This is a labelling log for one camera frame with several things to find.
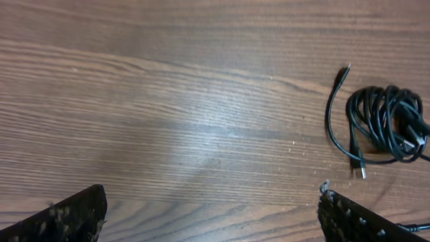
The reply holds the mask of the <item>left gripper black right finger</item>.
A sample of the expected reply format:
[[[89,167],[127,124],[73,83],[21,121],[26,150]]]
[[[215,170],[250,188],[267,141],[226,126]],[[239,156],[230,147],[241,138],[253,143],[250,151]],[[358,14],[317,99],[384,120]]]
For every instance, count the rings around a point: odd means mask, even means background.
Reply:
[[[426,242],[418,236],[428,224],[402,225],[359,205],[329,188],[320,185],[318,220],[326,242]]]

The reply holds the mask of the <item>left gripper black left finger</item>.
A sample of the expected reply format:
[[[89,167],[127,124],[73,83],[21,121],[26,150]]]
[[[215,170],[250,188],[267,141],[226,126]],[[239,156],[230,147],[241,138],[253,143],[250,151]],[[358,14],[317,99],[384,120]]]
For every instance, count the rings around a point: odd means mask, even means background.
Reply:
[[[105,224],[104,187],[94,184],[24,220],[1,229],[5,242],[94,242]]]

